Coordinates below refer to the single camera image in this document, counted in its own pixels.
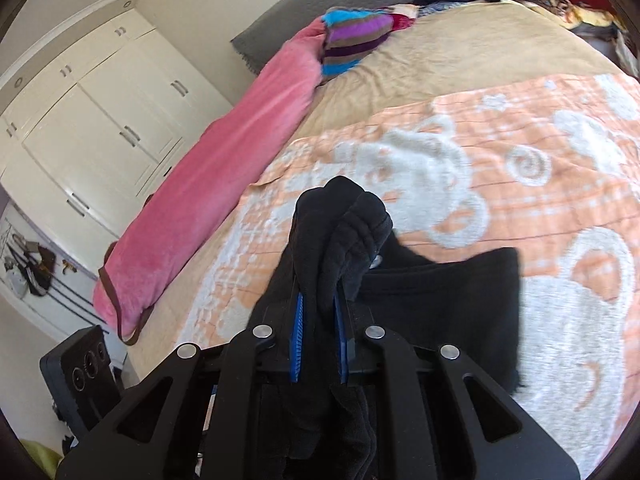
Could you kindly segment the green sleeve forearm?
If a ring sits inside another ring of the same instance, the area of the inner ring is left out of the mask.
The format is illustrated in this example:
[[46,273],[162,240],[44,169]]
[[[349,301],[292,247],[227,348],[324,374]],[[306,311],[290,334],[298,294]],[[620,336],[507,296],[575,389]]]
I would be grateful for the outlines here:
[[31,440],[20,440],[29,457],[47,475],[49,479],[54,479],[58,471],[58,465],[62,462],[62,455],[52,448]]

